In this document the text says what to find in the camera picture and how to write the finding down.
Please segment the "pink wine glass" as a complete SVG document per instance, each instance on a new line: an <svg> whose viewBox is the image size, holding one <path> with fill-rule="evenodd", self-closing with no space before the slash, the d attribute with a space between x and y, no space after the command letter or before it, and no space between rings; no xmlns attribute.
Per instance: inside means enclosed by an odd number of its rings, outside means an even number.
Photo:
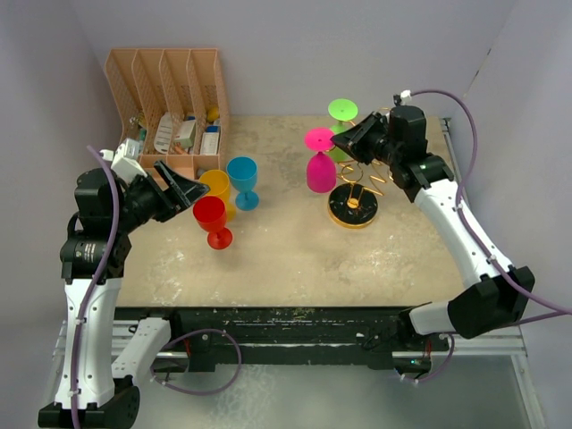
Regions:
<svg viewBox="0 0 572 429"><path fill-rule="evenodd" d="M327 193L336 186L336 165L327 154L334 147L332 137L330 129L318 127L304 138L306 147L315 153L308 161L306 171L307 186L315 193Z"/></svg>

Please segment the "blue wine glass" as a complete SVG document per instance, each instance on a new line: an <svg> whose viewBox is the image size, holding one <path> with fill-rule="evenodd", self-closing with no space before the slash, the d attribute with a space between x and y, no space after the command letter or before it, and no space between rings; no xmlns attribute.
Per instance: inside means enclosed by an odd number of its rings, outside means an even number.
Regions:
<svg viewBox="0 0 572 429"><path fill-rule="evenodd" d="M257 185L257 163L250 157L237 156L227 164L227 174L231 185L238 192L235 205L242 211L257 208L259 197L254 191Z"/></svg>

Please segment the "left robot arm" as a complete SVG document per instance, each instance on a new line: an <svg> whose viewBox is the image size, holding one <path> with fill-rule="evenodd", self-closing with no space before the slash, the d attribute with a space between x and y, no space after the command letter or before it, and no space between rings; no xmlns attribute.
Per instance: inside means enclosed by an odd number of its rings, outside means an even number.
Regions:
<svg viewBox="0 0 572 429"><path fill-rule="evenodd" d="M112 360L114 314L131 244L129 235L154 220L165 223L207 194L207 185L154 164L166 186L145 171L125 179L107 164L77 179L77 212L60 250L67 300L65 352L53 399L38 412L41 428L130 428L139 412L139 382L161 347L183 342L180 324L161 317L139 331Z"/></svg>

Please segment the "yellow wine glass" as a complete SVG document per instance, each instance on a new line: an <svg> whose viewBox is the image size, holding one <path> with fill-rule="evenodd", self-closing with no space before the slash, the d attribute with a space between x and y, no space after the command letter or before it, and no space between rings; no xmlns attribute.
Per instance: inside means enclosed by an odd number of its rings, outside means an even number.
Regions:
<svg viewBox="0 0 572 429"><path fill-rule="evenodd" d="M236 216L236 206L231 202L231 183L229 176L223 170L204 172L199 181L209 187L208 196L220 198L224 202L227 220L232 221Z"/></svg>

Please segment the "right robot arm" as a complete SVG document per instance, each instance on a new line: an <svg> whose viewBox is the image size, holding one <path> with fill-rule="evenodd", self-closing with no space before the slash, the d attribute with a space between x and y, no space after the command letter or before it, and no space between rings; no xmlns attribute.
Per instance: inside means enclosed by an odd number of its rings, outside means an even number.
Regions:
<svg viewBox="0 0 572 429"><path fill-rule="evenodd" d="M397 336L404 348L419 349L434 333L472 339L521 319L534 275L493 244L458 194L452 170L428 151L420 108L399 105L387 114L373 112L333 135L332 143L361 164L388 166L393 183L433 224L461 274L465 289L456 298L402 313Z"/></svg>

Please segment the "red wine glass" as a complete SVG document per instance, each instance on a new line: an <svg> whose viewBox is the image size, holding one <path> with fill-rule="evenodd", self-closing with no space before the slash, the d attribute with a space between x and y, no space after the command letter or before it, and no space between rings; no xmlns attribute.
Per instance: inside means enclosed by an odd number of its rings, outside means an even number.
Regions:
<svg viewBox="0 0 572 429"><path fill-rule="evenodd" d="M199 227L206 232L207 244L211 248L223 250L231 245L233 236L226 227L226 207L220 198L202 197L195 203L192 212Z"/></svg>

